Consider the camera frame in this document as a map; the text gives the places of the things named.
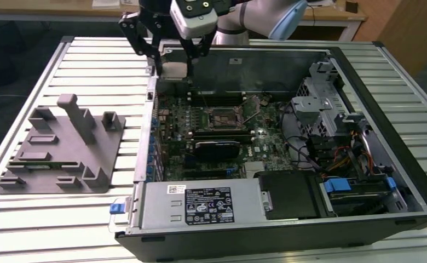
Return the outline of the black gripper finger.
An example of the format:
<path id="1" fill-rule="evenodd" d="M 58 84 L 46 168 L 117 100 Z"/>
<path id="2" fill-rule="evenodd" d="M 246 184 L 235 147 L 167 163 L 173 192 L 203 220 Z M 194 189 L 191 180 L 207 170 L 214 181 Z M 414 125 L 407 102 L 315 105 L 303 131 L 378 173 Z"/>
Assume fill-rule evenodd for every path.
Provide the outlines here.
<path id="1" fill-rule="evenodd" d="M 182 47 L 186 51 L 187 55 L 187 75 L 194 75 L 194 61 L 201 57 L 206 57 L 210 53 L 210 48 L 213 46 L 215 34 L 209 33 L 202 36 L 201 42 L 198 44 L 194 43 L 191 39 L 179 39 Z"/>
<path id="2" fill-rule="evenodd" d="M 159 52 L 161 39 L 154 37 L 151 43 L 146 41 L 137 27 L 141 23 L 139 20 L 138 13 L 123 13 L 118 24 L 137 55 L 145 55 L 149 58 L 150 65 L 155 68 L 157 75 L 159 76 L 163 73 L 163 63 Z"/>

